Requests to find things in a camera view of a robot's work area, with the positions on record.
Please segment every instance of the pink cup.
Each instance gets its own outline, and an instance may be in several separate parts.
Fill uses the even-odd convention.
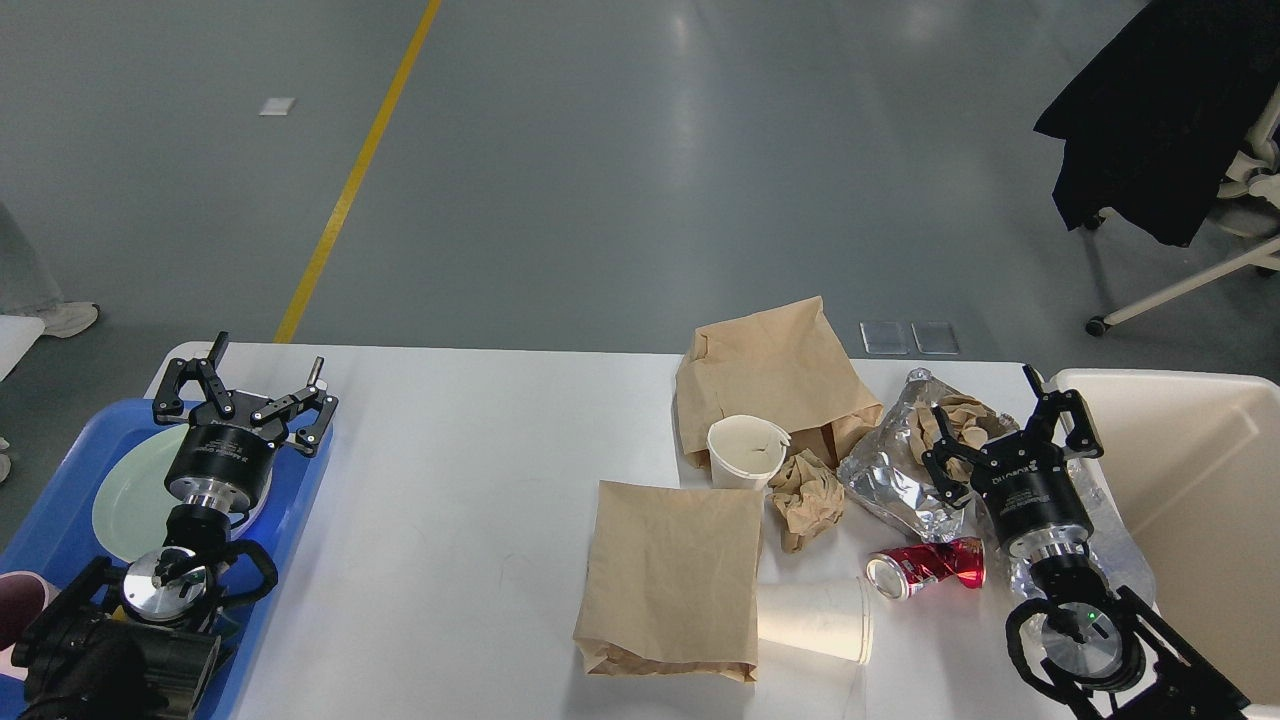
[[[27,669],[13,665],[13,646],[55,597],[58,588],[28,570],[0,575],[0,675],[27,679]]]

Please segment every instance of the black jacket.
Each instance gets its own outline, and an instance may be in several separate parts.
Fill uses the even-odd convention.
[[[1280,83],[1280,0],[1155,0],[1036,131],[1066,141],[1053,201],[1068,229],[1115,208],[1187,246]]]

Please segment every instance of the white bin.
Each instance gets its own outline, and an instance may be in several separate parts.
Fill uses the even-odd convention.
[[[1062,370],[1084,396],[1161,615],[1280,717],[1280,387],[1262,378]]]

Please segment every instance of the white paper cup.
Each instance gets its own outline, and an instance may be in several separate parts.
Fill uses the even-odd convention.
[[[707,430],[712,456],[712,487],[764,489],[782,468],[791,436],[768,420],[731,415]]]
[[[755,607],[762,641],[860,664],[870,657],[870,603],[860,579],[760,585]]]
[[[27,669],[13,665],[13,646],[55,597],[58,588],[28,570],[0,575],[0,675],[27,679]]]

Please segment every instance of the chair wheel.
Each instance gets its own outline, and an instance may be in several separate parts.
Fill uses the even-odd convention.
[[[1094,315],[1089,318],[1088,323],[1084,323],[1084,332],[1089,333],[1093,337],[1102,337],[1110,329],[1111,325],[1102,322],[1102,315]]]

